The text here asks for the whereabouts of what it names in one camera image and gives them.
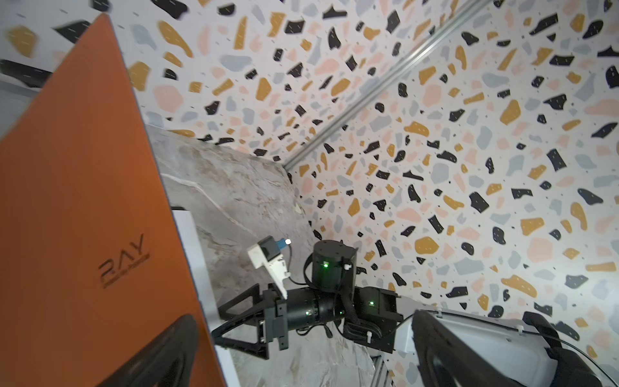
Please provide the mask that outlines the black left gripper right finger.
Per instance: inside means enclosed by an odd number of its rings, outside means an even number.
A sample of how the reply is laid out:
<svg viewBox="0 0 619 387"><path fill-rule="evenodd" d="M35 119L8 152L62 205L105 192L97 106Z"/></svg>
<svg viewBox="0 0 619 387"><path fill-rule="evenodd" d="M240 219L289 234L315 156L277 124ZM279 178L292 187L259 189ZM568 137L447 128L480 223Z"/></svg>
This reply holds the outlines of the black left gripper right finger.
<svg viewBox="0 0 619 387"><path fill-rule="evenodd" d="M429 312L412 318L419 372L425 386L516 386Z"/></svg>

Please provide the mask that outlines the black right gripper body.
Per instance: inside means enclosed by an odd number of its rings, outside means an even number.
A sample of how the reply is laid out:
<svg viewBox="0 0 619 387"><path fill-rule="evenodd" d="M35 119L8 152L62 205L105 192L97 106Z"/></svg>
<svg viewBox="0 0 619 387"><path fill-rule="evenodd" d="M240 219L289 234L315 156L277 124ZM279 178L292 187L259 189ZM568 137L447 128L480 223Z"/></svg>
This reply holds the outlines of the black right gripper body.
<svg viewBox="0 0 619 387"><path fill-rule="evenodd" d="M335 293L325 293L309 287L288 292L284 299L275 290L263 293L265 343L276 340L280 350L289 346L289 332L306 331L314 326L335 322L346 316L343 303Z"/></svg>

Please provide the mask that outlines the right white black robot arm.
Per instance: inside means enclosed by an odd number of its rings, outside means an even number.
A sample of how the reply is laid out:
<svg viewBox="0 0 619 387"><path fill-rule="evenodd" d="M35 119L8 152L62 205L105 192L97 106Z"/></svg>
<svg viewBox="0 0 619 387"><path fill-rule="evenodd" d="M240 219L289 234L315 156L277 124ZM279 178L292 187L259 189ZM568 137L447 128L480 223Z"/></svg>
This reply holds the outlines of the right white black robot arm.
<svg viewBox="0 0 619 387"><path fill-rule="evenodd" d="M317 242L303 281L287 290L290 272L281 254L288 240L265 238L248 250L272 278L219 307L214 342L261 359L269 344L289 346L290 332L315 327L373 350L413 353L426 386L600 386L609 374L591 356L559 336L541 314L499 320L448 311L403 298L392 290L356 285L357 251L335 240Z"/></svg>

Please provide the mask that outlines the white text paper sheet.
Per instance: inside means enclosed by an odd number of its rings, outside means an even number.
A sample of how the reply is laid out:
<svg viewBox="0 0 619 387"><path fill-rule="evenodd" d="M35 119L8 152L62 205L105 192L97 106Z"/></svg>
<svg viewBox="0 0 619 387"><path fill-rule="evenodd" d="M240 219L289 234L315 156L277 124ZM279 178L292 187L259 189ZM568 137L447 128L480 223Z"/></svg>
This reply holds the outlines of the white text paper sheet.
<svg viewBox="0 0 619 387"><path fill-rule="evenodd" d="M193 283L201 303L202 313L206 320L206 331L210 334L213 328L221 325L222 320L216 305L211 279L201 248L198 229L192 214L182 207L173 207L172 214L177 224L182 246L190 266ZM231 352L219 346L214 347L222 375L227 386L240 386Z"/></svg>

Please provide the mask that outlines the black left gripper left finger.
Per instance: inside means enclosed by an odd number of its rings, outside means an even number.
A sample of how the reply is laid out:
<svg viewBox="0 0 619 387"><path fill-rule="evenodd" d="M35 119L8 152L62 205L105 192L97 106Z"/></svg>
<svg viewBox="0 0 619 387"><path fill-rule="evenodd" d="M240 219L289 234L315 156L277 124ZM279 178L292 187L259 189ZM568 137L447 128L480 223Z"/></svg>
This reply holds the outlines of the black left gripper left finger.
<svg viewBox="0 0 619 387"><path fill-rule="evenodd" d="M198 324L185 314L100 385L188 386L197 350Z"/></svg>

